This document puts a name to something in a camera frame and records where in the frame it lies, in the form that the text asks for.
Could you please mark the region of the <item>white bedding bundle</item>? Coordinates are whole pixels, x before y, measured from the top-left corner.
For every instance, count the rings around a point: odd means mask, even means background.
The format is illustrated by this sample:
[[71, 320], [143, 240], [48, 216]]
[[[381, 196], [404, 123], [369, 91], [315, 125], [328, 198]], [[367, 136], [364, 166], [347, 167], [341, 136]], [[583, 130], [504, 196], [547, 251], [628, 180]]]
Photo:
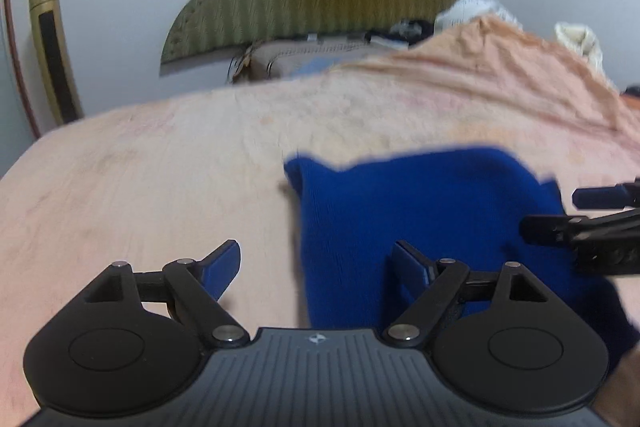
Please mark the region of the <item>white bedding bundle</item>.
[[438, 34], [450, 27], [469, 23], [474, 18], [495, 15], [517, 28], [522, 25], [518, 19], [497, 0], [457, 0], [449, 9], [436, 15], [434, 33]]

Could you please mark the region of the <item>black garment on bed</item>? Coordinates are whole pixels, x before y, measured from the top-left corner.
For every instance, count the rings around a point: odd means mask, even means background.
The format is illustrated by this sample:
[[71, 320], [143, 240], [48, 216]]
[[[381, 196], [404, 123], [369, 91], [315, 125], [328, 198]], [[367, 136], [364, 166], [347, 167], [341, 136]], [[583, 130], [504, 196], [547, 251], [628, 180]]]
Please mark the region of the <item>black garment on bed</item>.
[[429, 20], [401, 20], [393, 24], [390, 29], [372, 29], [364, 37], [371, 42], [373, 39], [402, 42], [414, 46], [418, 42], [434, 35], [434, 25]]

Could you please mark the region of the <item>beige patterned pillow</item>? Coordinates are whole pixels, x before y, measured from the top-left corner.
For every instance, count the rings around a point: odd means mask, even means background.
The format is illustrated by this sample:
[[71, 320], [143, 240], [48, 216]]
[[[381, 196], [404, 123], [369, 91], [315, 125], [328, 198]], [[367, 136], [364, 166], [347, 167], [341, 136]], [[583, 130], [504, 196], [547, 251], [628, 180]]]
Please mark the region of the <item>beige patterned pillow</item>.
[[318, 40], [274, 40], [252, 44], [230, 69], [230, 83], [268, 81], [314, 75], [343, 62], [405, 49], [405, 44], [372, 38], [331, 37]]

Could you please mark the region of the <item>cream crumpled duvet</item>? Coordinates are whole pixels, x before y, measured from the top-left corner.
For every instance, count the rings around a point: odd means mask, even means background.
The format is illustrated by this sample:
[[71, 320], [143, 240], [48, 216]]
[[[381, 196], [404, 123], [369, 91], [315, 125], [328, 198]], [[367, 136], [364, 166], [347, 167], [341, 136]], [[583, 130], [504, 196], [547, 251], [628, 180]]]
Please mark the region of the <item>cream crumpled duvet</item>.
[[596, 33], [587, 25], [557, 22], [554, 25], [555, 41], [581, 56], [604, 77], [605, 83], [616, 92], [618, 88], [603, 67], [603, 51]]

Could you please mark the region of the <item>frosted glass sliding door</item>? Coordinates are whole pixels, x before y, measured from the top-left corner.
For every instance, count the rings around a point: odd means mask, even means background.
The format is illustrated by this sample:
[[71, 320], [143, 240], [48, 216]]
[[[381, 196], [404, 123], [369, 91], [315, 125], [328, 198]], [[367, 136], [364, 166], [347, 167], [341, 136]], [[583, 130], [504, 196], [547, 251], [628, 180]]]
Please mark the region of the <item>frosted glass sliding door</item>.
[[17, 51], [12, 0], [1, 0], [1, 176], [40, 135]]

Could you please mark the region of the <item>orange quilt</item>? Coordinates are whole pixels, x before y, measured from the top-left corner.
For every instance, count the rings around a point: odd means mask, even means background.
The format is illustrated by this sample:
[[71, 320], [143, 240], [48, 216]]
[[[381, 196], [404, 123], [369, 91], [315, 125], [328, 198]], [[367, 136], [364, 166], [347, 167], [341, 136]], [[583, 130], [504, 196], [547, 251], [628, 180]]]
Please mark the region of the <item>orange quilt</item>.
[[639, 150], [639, 113], [587, 61], [559, 43], [477, 17], [405, 51], [341, 67], [475, 95], [540, 120]]

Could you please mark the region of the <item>pink floral bed blanket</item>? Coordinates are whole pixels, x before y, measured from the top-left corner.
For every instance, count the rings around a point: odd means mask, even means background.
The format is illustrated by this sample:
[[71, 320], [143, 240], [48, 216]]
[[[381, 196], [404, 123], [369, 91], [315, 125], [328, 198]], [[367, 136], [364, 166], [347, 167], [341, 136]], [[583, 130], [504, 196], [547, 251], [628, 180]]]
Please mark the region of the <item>pink floral bed blanket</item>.
[[224, 306], [247, 329], [307, 324], [294, 200], [283, 171], [465, 145], [503, 148], [564, 196], [639, 172], [639, 118], [580, 78], [543, 94], [423, 61], [112, 110], [53, 131], [1, 181], [1, 421], [37, 404], [30, 338], [114, 260], [155, 271], [227, 239], [242, 268]]

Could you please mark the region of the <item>blue beaded sweater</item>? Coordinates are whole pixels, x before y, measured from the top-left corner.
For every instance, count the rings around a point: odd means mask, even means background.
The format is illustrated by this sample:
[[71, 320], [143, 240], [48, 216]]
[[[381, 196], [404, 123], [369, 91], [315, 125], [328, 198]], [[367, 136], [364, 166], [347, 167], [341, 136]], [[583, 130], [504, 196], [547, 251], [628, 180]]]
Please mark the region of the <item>blue beaded sweater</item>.
[[411, 299], [387, 260], [405, 241], [474, 271], [521, 262], [594, 329], [612, 360], [638, 343], [609, 281], [577, 274], [569, 251], [528, 245], [518, 234], [524, 217], [564, 208], [554, 180], [538, 181], [502, 150], [444, 150], [342, 171], [298, 156], [284, 172], [299, 197], [300, 259], [316, 329], [382, 331], [395, 320]]

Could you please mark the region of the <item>gold tower fan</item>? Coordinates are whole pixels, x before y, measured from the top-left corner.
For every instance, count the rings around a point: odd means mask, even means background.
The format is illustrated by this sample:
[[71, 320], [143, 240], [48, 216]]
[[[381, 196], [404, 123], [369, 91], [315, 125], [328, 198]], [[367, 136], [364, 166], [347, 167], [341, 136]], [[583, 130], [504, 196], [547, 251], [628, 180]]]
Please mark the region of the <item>gold tower fan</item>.
[[84, 117], [68, 55], [60, 0], [28, 0], [32, 41], [53, 118], [59, 126]]

